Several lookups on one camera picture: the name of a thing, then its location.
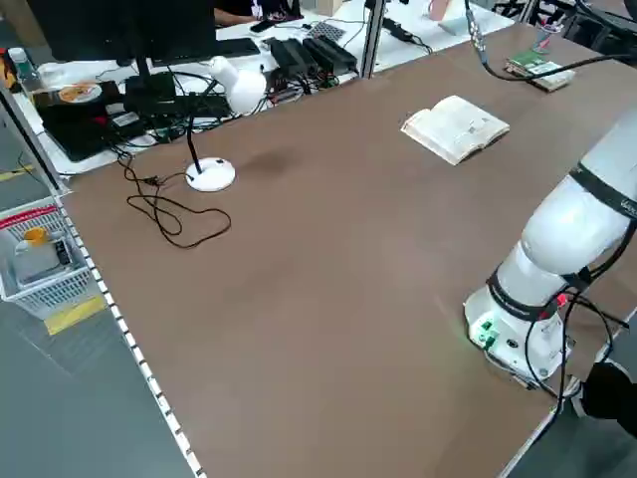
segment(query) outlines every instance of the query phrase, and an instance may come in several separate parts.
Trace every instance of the gray floor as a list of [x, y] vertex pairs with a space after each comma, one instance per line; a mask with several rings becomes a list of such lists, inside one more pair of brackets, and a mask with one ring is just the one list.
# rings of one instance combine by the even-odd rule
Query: gray floor
[[[0, 171], [14, 169], [19, 152], [0, 126]], [[0, 210], [45, 193], [28, 175], [0, 182]], [[614, 357], [637, 376], [634, 335], [620, 337]], [[0, 303], [0, 383], [0, 476], [192, 476], [108, 313], [51, 339], [38, 320]], [[636, 443], [616, 424], [567, 410], [511, 476], [635, 476]]]

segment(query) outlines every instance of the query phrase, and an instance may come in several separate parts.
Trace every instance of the table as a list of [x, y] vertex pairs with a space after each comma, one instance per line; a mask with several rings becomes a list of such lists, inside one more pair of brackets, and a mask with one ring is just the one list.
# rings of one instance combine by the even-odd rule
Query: table
[[[494, 67], [533, 39], [522, 25], [490, 35]], [[553, 48], [559, 63], [591, 55], [561, 39]], [[233, 218], [194, 250], [174, 249], [126, 206], [133, 186], [116, 164], [79, 177], [64, 203], [210, 476], [493, 477], [551, 400], [471, 346], [462, 303], [637, 104], [636, 79], [606, 63], [547, 95], [488, 76], [464, 44], [239, 119], [196, 138], [234, 162], [231, 188], [201, 194], [178, 180], [166, 190]], [[512, 127], [456, 167], [399, 131], [453, 94]], [[134, 166], [163, 176], [187, 157], [181, 141]], [[200, 235], [215, 221], [186, 227]], [[591, 297], [625, 317], [636, 279], [633, 246]], [[599, 321], [570, 322], [575, 354], [591, 357]]]
[[[351, 0], [346, 2], [332, 18], [345, 21], [362, 20], [363, 3], [364, 0]], [[427, 0], [424, 2], [412, 1], [409, 5], [392, 2], [391, 4], [388, 4], [387, 16], [396, 21], [402, 22], [406, 29], [422, 38], [423, 41], [429, 44], [435, 51], [442, 50], [468, 40], [468, 35], [450, 35], [440, 29], [435, 22], [423, 17], [422, 12], [424, 11], [424, 3], [427, 3]], [[485, 33], [493, 32], [513, 24], [512, 20], [501, 17], [500, 15], [492, 13], [481, 7], [475, 6], [474, 9], [476, 10], [476, 18]], [[260, 39], [266, 39], [269, 37], [276, 37], [281, 40], [288, 38], [301, 39], [307, 32], [306, 30], [301, 29], [301, 25], [304, 23], [318, 22], [327, 18], [323, 15], [318, 15], [309, 11], [304, 11], [304, 15], [305, 18], [303, 20], [287, 23], [286, 25], [282, 25], [281, 28], [271, 28], [259, 37], [256, 37], [250, 32], [251, 24], [219, 29], [217, 30], [217, 37], [219, 39], [226, 40], [230, 38], [250, 36], [256, 42], [259, 42]], [[333, 24], [347, 32], [341, 43], [344, 44], [344, 42], [354, 37], [354, 39], [347, 45], [347, 49], [360, 60], [362, 56], [366, 27], [361, 30], [360, 24], [343, 23], [337, 22], [336, 20], [333, 21]], [[385, 32], [383, 33], [378, 51], [377, 70], [385, 70], [422, 57], [425, 54], [426, 53], [421, 47], [399, 42]], [[277, 63], [272, 55], [265, 50], [263, 50], [262, 55], [235, 58], [232, 59], [231, 62], [237, 68], [253, 71], [260, 71], [262, 65], [265, 67], [266, 71], [273, 70], [277, 67]], [[173, 70], [208, 76], [208, 68], [205, 64], [180, 65], [178, 67], [174, 67]], [[42, 66], [40, 71], [45, 75], [47, 86], [51, 87], [68, 85], [80, 81], [93, 81], [96, 77], [98, 77], [99, 81], [114, 80], [120, 82], [135, 74], [135, 70], [132, 67], [118, 68], [114, 61], [47, 64]], [[152, 69], [151, 72], [157, 73], [160, 71], [165, 71], [165, 68]], [[343, 76], [340, 79], [344, 82], [351, 78], [353, 78], [353, 75]], [[196, 79], [184, 78], [182, 80], [182, 84], [186, 91], [201, 92], [206, 88], [205, 82]], [[16, 95], [16, 101], [29, 121], [31, 128], [38, 135], [45, 151], [51, 157], [53, 165], [58, 172], [63, 174], [78, 174], [115, 161], [115, 155], [109, 150], [103, 151], [81, 162], [70, 161], [55, 141], [44, 132], [42, 120], [27, 98], [21, 94]], [[136, 139], [135, 142], [146, 143], [148, 145], [154, 144], [154, 141], [149, 136], [144, 139]]]

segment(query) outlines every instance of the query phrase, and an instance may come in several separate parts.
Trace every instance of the open book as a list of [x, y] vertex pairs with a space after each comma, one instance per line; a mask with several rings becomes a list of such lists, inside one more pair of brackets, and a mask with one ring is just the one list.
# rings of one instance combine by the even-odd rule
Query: open book
[[487, 147], [509, 125], [460, 97], [447, 97], [431, 110], [421, 110], [400, 129], [450, 164]]

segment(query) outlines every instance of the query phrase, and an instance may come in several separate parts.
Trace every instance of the wire basket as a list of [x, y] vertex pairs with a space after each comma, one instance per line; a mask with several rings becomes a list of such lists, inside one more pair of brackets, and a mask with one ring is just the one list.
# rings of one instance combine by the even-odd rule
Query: wire basket
[[[50, 234], [64, 233], [76, 267], [67, 273], [20, 289], [10, 273], [8, 258], [24, 233], [34, 227], [44, 227]], [[58, 204], [51, 197], [0, 214], [0, 254], [3, 261], [0, 268], [0, 297], [40, 320], [70, 309], [100, 293], [98, 284], [69, 233]]]

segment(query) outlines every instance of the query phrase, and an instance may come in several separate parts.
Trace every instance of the person's hand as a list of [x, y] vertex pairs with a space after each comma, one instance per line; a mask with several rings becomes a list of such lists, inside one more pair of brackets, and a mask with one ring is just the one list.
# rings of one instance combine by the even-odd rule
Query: person's hand
[[237, 16], [237, 23], [252, 23], [252, 22], [258, 22], [259, 19], [257, 17], [253, 17], [252, 15], [238, 15]]

